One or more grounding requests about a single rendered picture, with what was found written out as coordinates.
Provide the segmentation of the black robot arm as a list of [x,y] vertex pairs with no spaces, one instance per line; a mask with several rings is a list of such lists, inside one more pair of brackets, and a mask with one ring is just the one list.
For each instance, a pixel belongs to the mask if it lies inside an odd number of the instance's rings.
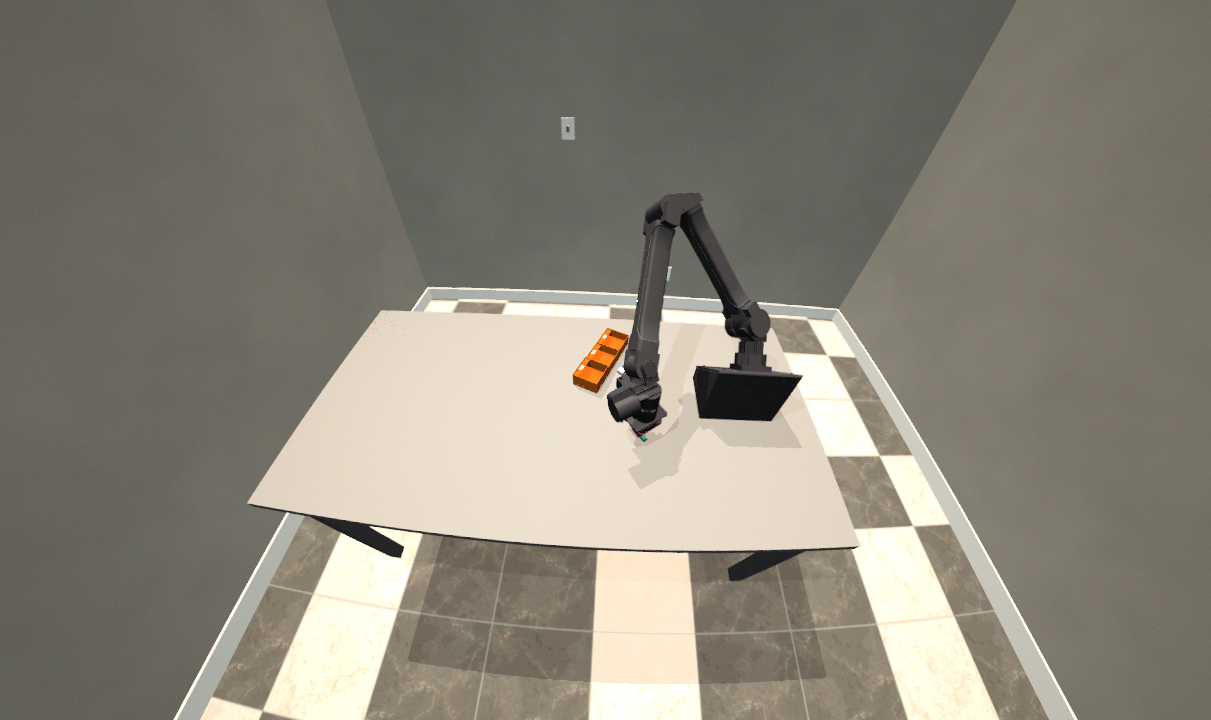
[[629,350],[625,350],[625,374],[616,378],[616,388],[608,393],[609,411],[618,424],[631,416],[636,419],[641,409],[645,411],[656,409],[662,394],[662,388],[658,384],[659,329],[670,250],[677,225],[681,225],[698,254],[698,260],[702,263],[705,272],[713,282],[714,290],[718,290],[727,334],[741,340],[730,369],[771,371],[771,365],[767,365],[768,355],[762,355],[770,332],[770,316],[757,301],[751,303],[750,296],[742,290],[736,273],[721,250],[713,229],[707,224],[701,201],[704,201],[701,192],[670,192],[645,211],[643,220],[645,250],[643,250],[635,323],[629,338]]

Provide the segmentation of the orange rack of three bins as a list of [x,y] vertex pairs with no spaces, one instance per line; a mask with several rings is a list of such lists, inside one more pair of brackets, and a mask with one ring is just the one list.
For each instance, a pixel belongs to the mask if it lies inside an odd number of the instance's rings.
[[599,342],[596,342],[590,355],[582,359],[576,371],[573,373],[574,386],[590,388],[591,392],[597,394],[627,345],[629,334],[612,332],[609,328],[606,329],[602,336],[599,336]]

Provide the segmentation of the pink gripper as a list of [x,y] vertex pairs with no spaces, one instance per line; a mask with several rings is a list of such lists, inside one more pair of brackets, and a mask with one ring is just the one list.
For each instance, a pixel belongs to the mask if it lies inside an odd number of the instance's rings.
[[629,425],[631,425],[632,430],[635,430],[635,434],[639,438],[649,432],[649,430],[659,427],[659,425],[662,424],[664,416],[666,416],[666,411],[659,404],[654,411],[645,411],[641,409],[641,413],[636,415],[636,419],[631,416],[625,419],[625,421],[629,421]]

